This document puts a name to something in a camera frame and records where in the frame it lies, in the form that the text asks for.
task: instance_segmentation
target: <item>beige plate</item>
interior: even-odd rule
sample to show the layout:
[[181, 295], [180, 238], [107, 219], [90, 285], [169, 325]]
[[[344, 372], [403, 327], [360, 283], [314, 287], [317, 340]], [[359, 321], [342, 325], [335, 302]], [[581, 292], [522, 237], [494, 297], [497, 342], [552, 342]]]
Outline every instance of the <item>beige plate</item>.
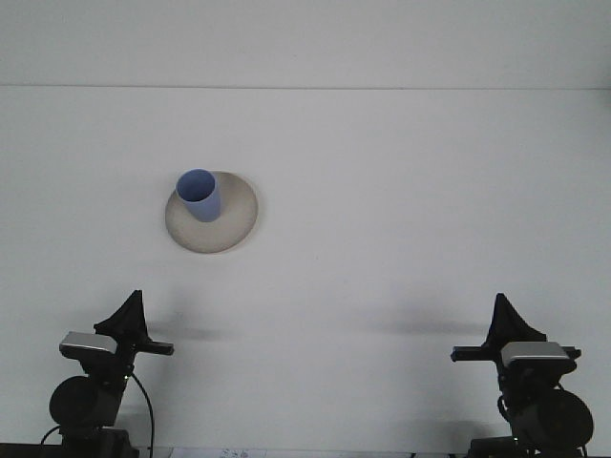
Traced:
[[250, 185], [226, 172], [212, 173], [221, 192], [221, 215], [212, 222], [193, 218], [176, 192], [165, 206], [165, 226], [172, 239], [198, 253], [219, 253], [242, 241], [257, 220], [259, 205]]

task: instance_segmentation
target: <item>black cable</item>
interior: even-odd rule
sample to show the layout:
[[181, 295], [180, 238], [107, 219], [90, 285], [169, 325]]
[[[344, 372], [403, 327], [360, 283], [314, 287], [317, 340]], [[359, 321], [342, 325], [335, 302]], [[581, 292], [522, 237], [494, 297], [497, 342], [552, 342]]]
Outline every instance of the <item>black cable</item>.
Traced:
[[47, 440], [47, 438], [49, 436], [51, 436], [54, 432], [56, 432], [59, 428], [60, 428], [60, 426], [57, 425], [56, 427], [52, 427], [51, 429], [49, 429], [47, 431], [47, 433], [44, 436], [42, 436], [42, 440], [40, 441], [40, 445], [44, 446], [45, 445], [45, 441]]
[[144, 389], [144, 386], [140, 383], [140, 380], [136, 377], [136, 374], [132, 372], [132, 378], [142, 390], [144, 399], [146, 399], [146, 405], [149, 407], [149, 415], [151, 416], [151, 446], [149, 447], [149, 458], [153, 458], [153, 445], [155, 444], [155, 416], [153, 415], [153, 405], [151, 405], [151, 399]]
[[498, 413], [500, 413], [501, 417], [505, 419], [506, 422], [509, 423], [509, 417], [507, 416], [507, 409], [503, 404], [503, 397], [499, 396], [498, 401], [496, 401], [496, 406], [498, 407]]

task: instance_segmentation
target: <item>blue cup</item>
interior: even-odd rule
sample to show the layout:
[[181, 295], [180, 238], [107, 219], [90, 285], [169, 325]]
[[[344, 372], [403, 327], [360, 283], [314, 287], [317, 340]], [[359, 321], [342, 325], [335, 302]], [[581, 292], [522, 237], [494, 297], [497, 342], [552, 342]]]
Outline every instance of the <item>blue cup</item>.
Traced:
[[221, 195], [214, 175], [207, 170], [185, 172], [176, 183], [176, 194], [195, 219], [214, 221], [221, 215]]

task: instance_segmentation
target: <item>saucer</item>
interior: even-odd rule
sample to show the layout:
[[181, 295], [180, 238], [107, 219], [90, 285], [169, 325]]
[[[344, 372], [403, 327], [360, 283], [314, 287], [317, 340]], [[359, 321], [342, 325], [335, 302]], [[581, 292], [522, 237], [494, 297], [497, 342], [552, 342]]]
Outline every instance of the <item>saucer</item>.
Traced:
[[195, 219], [176, 191], [165, 206], [165, 227], [174, 241], [197, 253], [219, 253], [240, 243], [250, 233], [259, 204], [255, 192], [240, 177], [212, 172], [221, 193], [221, 215], [211, 222]]

